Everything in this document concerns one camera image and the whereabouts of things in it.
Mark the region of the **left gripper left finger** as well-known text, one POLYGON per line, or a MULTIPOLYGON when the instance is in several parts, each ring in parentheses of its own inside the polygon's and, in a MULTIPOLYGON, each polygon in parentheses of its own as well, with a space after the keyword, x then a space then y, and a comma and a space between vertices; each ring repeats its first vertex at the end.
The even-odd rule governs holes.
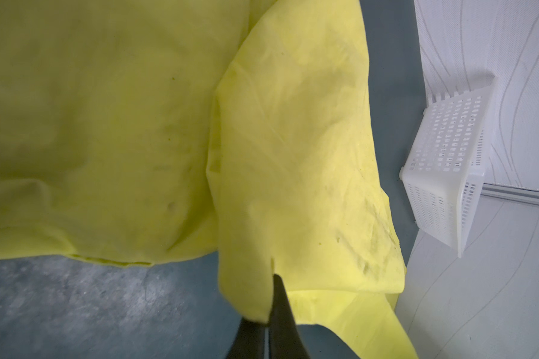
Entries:
POLYGON ((226 359, 264 359, 266 326, 242 318, 226 359))

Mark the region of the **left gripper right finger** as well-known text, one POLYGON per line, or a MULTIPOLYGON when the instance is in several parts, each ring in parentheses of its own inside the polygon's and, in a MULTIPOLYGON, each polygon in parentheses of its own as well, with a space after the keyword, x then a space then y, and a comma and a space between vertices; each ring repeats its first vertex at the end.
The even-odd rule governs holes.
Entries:
POLYGON ((304 347, 284 282, 279 275, 274 275, 272 310, 269 317, 269 358, 276 359, 310 359, 304 347))

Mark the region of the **yellow long pants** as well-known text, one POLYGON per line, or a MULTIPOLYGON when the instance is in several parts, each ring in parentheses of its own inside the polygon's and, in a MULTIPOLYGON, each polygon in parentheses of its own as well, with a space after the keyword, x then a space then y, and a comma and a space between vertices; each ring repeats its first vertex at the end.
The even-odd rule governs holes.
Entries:
POLYGON ((217 252, 268 328, 415 358, 357 1, 0 1, 0 260, 217 252))

